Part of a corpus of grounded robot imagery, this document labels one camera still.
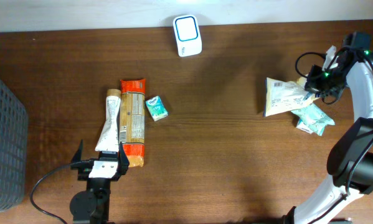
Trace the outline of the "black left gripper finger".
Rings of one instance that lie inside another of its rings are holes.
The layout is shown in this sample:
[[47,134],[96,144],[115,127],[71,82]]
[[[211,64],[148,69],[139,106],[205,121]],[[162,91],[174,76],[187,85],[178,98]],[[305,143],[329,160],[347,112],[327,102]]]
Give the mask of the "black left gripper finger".
[[83,151],[83,139],[80,141],[78,149],[76,150],[75,154],[72,157],[71,163],[80,162],[81,161],[82,151]]
[[128,157],[124,151],[123,143],[119,143],[119,173],[121,175],[125,175],[128,171],[130,162],[128,160]]

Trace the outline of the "white tube with beige cap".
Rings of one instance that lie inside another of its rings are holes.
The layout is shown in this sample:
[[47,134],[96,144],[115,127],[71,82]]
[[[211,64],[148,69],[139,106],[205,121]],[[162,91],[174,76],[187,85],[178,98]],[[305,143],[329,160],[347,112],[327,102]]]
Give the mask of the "white tube with beige cap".
[[121,91],[109,89],[106,93],[105,112],[106,120],[103,125],[100,137],[95,150],[118,152],[118,114],[121,105]]

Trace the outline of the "teal wet wipes pack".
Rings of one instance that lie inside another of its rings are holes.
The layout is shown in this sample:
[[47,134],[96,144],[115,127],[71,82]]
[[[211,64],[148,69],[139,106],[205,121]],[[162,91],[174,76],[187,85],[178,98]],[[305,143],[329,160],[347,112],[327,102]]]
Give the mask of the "teal wet wipes pack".
[[305,125],[307,125],[313,133],[322,136],[326,126],[334,126],[335,122],[325,112],[323,112],[314,103],[309,106],[291,111],[294,115],[299,117]]

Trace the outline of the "white yellow snack bag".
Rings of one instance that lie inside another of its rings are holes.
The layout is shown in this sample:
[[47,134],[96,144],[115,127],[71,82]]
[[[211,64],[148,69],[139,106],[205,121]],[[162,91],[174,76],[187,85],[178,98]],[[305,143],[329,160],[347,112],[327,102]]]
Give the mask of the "white yellow snack bag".
[[271,116],[287,111],[298,110],[312,104],[318,97],[305,90],[306,79],[283,82],[266,78],[266,99],[263,116]]

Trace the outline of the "orange spaghetti packet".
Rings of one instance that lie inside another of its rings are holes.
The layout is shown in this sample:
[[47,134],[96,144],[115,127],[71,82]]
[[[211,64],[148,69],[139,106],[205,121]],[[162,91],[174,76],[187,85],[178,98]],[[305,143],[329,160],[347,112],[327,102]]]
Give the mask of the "orange spaghetti packet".
[[146,80],[121,81],[120,142],[129,167],[144,166]]

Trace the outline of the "small teal tissue pack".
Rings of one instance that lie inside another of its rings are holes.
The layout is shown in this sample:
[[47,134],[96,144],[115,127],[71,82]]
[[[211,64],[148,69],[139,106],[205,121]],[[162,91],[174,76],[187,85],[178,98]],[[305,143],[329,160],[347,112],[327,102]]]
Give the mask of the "small teal tissue pack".
[[145,102],[146,107],[154,121],[158,121],[168,116],[168,111],[164,107],[159,96],[155,96]]

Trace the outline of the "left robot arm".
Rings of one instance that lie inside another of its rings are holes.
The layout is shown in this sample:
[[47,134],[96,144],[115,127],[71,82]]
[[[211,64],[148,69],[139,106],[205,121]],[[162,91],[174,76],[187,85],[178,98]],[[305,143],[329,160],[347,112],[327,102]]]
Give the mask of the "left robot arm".
[[109,222],[111,183],[128,171],[130,162],[120,143],[118,151],[101,151],[98,158],[81,160],[83,141],[74,154],[70,168],[77,170],[77,180],[86,182],[86,189],[73,196],[70,212],[74,223],[107,224]]

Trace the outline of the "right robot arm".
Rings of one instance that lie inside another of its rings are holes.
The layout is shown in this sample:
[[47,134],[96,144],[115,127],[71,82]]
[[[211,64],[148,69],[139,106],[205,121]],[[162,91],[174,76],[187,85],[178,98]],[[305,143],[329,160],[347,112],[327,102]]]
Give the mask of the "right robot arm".
[[373,192],[373,51],[371,35],[353,32],[322,67],[313,65],[305,90],[322,100],[352,95],[354,124],[334,145],[328,175],[305,202],[282,216],[280,223],[334,223],[351,202]]

